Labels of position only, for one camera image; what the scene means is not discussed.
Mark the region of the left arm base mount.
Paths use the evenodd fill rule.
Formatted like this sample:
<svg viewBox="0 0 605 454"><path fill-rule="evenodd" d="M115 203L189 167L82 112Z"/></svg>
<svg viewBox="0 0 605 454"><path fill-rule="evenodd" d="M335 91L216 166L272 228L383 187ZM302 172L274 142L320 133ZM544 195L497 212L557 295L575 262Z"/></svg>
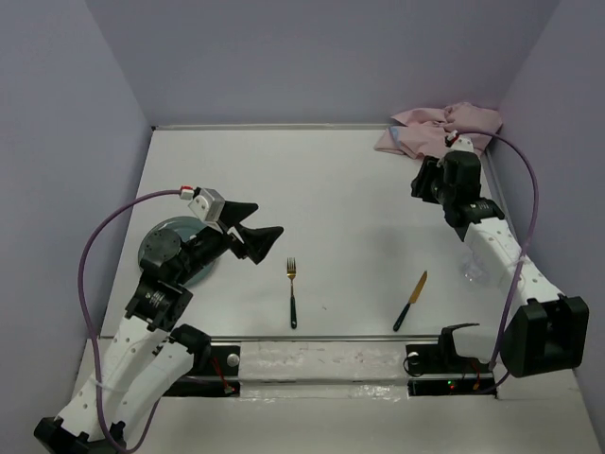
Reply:
<svg viewBox="0 0 605 454"><path fill-rule="evenodd" d="M241 346L213 344L211 353L195 354L192 368L175 381L164 397L231 398L240 395Z"/></svg>

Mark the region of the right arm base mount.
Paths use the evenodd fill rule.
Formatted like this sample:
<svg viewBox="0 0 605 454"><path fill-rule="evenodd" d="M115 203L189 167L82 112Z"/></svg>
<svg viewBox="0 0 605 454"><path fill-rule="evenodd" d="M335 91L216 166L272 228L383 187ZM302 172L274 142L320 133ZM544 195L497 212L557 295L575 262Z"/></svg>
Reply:
<svg viewBox="0 0 605 454"><path fill-rule="evenodd" d="M411 397L483 393L496 382L477 359L447 358L436 343L410 344L402 366Z"/></svg>

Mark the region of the pink cloth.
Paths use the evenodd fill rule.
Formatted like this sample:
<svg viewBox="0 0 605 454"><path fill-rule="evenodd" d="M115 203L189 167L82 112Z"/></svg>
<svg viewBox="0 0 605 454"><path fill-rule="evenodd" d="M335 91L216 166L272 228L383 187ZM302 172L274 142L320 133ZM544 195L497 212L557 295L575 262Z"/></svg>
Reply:
<svg viewBox="0 0 605 454"><path fill-rule="evenodd" d="M399 154L411 159L425 156L441 158L447 151L445 137L452 131L468 135L477 155L481 155L491 141L490 136L469 131L497 133L502 117L496 110L477 107L468 102L444 108L417 108L397 113L374 145L376 151Z"/></svg>

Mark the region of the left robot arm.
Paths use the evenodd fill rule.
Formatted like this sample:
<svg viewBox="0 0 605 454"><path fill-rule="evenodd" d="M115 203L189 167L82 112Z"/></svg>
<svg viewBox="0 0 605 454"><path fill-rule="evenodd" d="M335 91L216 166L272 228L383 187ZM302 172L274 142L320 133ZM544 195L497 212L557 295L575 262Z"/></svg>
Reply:
<svg viewBox="0 0 605 454"><path fill-rule="evenodd" d="M281 226L243 226L255 203L196 196L190 207L204 227L188 240L170 228L144 238L139 283L111 345L105 352L93 349L95 369L87 381L34 430L49 452L130 452L132 430L151 421L164 393L208 365L210 336L179 322L193 298L186 284L225 252L260 263L284 232Z"/></svg>

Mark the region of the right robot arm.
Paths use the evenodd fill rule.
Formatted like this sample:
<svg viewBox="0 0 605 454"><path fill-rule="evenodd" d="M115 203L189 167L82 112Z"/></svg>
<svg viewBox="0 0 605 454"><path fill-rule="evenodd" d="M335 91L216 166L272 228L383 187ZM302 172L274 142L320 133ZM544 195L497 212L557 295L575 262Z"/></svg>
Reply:
<svg viewBox="0 0 605 454"><path fill-rule="evenodd" d="M411 183L412 197L441 206L446 223L505 296L495 328L439 343L435 359L455 371L469 358L485 358L516 378L577 368L589 307L565 295L523 253L502 209L481 196L481 173L476 155L455 150L441 159L425 157Z"/></svg>

